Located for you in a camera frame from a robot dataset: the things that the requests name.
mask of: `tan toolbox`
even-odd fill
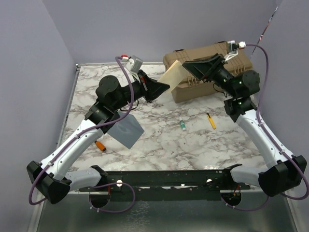
[[[181,63],[187,60],[203,60],[215,55],[216,53],[225,56],[227,54],[226,46],[227,42],[219,42],[211,46],[191,50],[181,49],[173,51],[163,57],[163,63],[167,70],[176,60],[179,60]],[[230,59],[224,67],[231,74],[236,76],[245,70],[252,69],[252,64],[244,51],[239,50],[238,56]],[[215,90],[212,82],[199,82],[189,72],[187,73],[187,76],[184,76],[182,82],[172,91],[173,99],[176,103],[210,95],[215,93],[216,90],[221,90],[217,86],[215,86]]]

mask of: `cardboard piece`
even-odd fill
[[[183,80],[183,77],[188,75],[188,73],[189,72],[182,66],[182,63],[179,60],[176,60],[167,69],[163,76],[160,77],[158,82],[168,84],[169,89],[166,92],[170,93]]]

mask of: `orange object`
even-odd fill
[[[101,142],[96,141],[96,145],[101,151],[106,151],[106,147]]]

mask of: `yellow utility knife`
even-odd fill
[[[211,118],[211,116],[208,113],[207,113],[207,118],[208,118],[209,122],[211,122],[212,128],[216,129],[216,125],[214,124],[213,119]]]

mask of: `wire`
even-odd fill
[[[119,122],[120,120],[124,119],[126,116],[129,115],[130,111],[132,110],[133,108],[133,102],[134,102],[134,90],[133,90],[133,86],[132,86],[132,83],[130,81],[130,77],[128,76],[125,68],[123,67],[123,65],[121,64],[120,60],[122,59],[122,57],[115,57],[116,59],[116,62],[118,63],[120,69],[122,70],[122,72],[124,73],[125,77],[126,77],[126,80],[128,81],[128,85],[129,85],[129,89],[130,89],[130,94],[131,94],[131,101],[130,101],[130,104],[129,104],[129,109],[127,110],[127,112],[122,115],[120,118],[116,119],[116,120],[113,120],[113,121],[110,121],[110,122],[105,122],[105,123],[101,123],[101,124],[98,124],[98,125],[95,125],[93,127],[89,127],[85,130],[83,130],[82,132],[80,132],[79,134],[77,134],[76,137],[72,138],[67,144],[65,144],[63,146],[63,148],[59,151],[59,153],[57,155],[55,155],[55,157],[42,169],[42,171],[38,174],[38,176],[35,178],[35,180],[33,181],[33,184],[31,186],[31,189],[30,189],[30,193],[29,193],[29,196],[28,196],[28,201],[29,201],[29,204],[31,205],[37,205],[37,204],[40,204],[42,203],[43,201],[46,200],[46,198],[43,198],[37,202],[33,202],[32,201],[32,195],[33,195],[33,192],[35,190],[35,187],[38,183],[38,181],[40,180],[40,178],[42,177],[42,175],[47,171],[47,169],[49,167],[51,167],[54,162],[59,158],[59,156],[75,141],[77,140],[78,138],[80,138],[83,134],[87,133],[88,131],[90,130],[93,130],[93,129],[97,129],[97,128],[100,128],[100,127],[104,127],[104,126],[108,126],[110,124],[114,124],[116,122]]]
[[[262,123],[261,120],[261,105],[262,105],[262,101],[263,101],[263,96],[264,96],[264,92],[265,92],[265,87],[266,87],[266,83],[267,83],[267,79],[268,79],[268,68],[269,68],[269,61],[268,61],[268,55],[267,52],[264,48],[262,48],[261,46],[257,45],[257,44],[247,44],[247,46],[254,46],[254,47],[258,47],[260,48],[264,55],[265,55],[265,59],[266,59],[266,74],[265,74],[265,80],[264,80],[264,84],[261,90],[261,94],[260,94],[260,100],[259,100],[259,104],[257,107],[257,111],[256,111],[256,117],[257,117],[257,121],[260,124],[261,128],[263,129],[263,131],[265,132],[265,134],[268,136],[268,138],[272,141],[272,143],[277,147],[277,149],[280,151],[281,154],[283,154],[284,157],[286,157],[291,164],[296,168],[296,170],[299,172],[300,176],[302,177],[302,179],[305,182],[306,185],[306,193],[304,196],[302,197],[292,197],[292,196],[288,196],[284,193],[282,193],[282,196],[285,196],[289,199],[292,200],[303,200],[306,199],[309,196],[309,183],[308,180],[306,179],[304,173],[300,170],[299,166],[294,162],[294,160],[292,160],[292,158],[282,149],[282,147],[276,142],[276,140],[271,136],[271,134],[269,133],[269,131],[266,129],[266,127],[264,126],[264,124]]]
[[[227,207],[230,207],[232,209],[236,209],[236,210],[239,210],[239,211],[250,212],[250,211],[256,211],[256,210],[264,208],[269,201],[269,196],[267,196],[266,201],[261,206],[259,206],[257,208],[253,208],[253,209],[236,208],[235,206],[231,206],[230,204],[226,203],[226,201],[222,197],[221,197],[221,200],[225,203],[225,205]]]
[[[137,100],[137,105],[134,108],[132,108],[132,110],[135,110],[138,107],[139,103],[140,103],[139,100]],[[121,112],[127,112],[127,110],[123,110],[122,108],[120,108],[120,111]]]
[[[227,93],[224,93],[223,91],[216,90],[215,87],[214,87],[214,85],[216,85],[216,84],[213,83],[213,85],[212,85],[213,89],[214,89],[216,92],[218,92],[218,93],[223,93],[224,96],[227,98]]]
[[[127,184],[127,183],[121,183],[121,184],[128,186],[128,187],[131,189],[132,193],[133,193],[132,203],[131,203],[127,208],[122,209],[122,210],[116,210],[116,211],[114,211],[114,210],[107,210],[107,209],[103,209],[103,208],[95,208],[95,207],[92,205],[91,199],[89,198],[89,203],[90,203],[90,206],[91,206],[90,209],[94,208],[94,209],[96,209],[98,212],[101,211],[101,212],[112,213],[112,214],[123,213],[123,212],[125,212],[125,211],[131,209],[131,208],[133,207],[134,203],[135,203],[135,198],[136,198],[134,188],[133,188],[131,185]],[[95,186],[95,187],[92,187],[92,188],[93,188],[93,189],[98,189],[98,188],[109,187],[109,186],[111,186],[111,185],[119,185],[119,183],[110,183],[110,184],[106,184],[106,185]]]
[[[237,191],[237,189],[239,189],[239,192],[240,192],[240,185],[237,185],[237,188],[234,190],[234,192],[233,192],[233,196],[235,196],[236,195],[236,191]]]

